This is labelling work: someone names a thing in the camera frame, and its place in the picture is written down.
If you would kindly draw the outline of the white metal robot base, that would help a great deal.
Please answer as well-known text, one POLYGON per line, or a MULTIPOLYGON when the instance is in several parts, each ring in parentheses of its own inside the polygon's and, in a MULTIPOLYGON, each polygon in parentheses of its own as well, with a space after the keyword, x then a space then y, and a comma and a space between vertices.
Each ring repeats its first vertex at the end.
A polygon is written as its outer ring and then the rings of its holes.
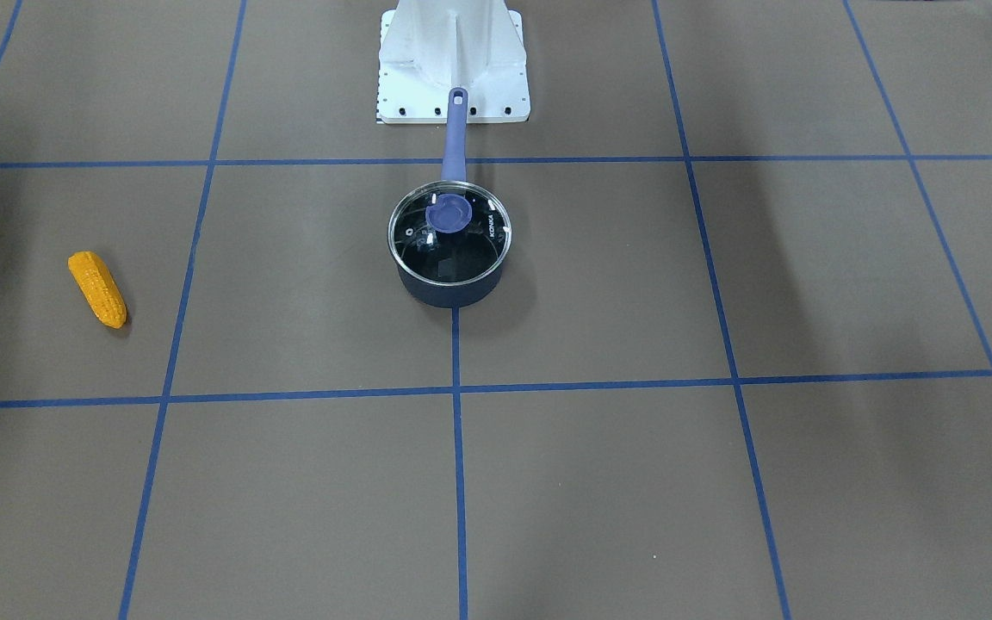
POLYGON ((504 1, 400 1, 379 35, 377 121, 444 123, 456 87, 469 123, 529 119, 524 20, 504 1))

